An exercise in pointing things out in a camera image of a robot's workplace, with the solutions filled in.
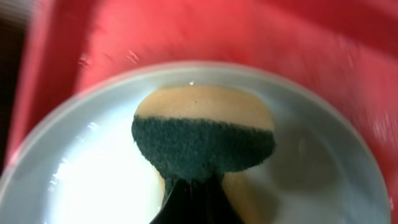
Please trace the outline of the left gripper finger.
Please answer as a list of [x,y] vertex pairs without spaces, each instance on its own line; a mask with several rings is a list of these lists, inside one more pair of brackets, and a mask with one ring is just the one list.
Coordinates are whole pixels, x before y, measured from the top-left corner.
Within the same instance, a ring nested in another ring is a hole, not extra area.
[[179,179],[150,224],[243,224],[229,203],[220,181],[204,183]]

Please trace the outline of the green yellow sponge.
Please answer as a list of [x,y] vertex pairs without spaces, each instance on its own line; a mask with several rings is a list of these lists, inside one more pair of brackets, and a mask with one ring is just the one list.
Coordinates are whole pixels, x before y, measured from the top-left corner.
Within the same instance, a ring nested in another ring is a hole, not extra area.
[[275,139],[258,97],[213,85],[159,89],[138,105],[131,132],[164,182],[163,202],[179,179],[204,183],[216,176],[243,223],[261,222],[244,173],[273,153]]

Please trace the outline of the light blue plate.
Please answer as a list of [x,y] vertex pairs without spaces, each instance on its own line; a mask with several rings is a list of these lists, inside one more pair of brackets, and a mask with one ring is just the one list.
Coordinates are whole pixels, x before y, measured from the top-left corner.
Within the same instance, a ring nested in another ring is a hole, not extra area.
[[192,62],[132,70],[53,110],[2,175],[1,222],[149,223],[163,190],[131,123],[149,93],[177,85],[239,88],[268,106],[277,147],[245,174],[263,223],[392,221],[374,156],[332,106],[269,72]]

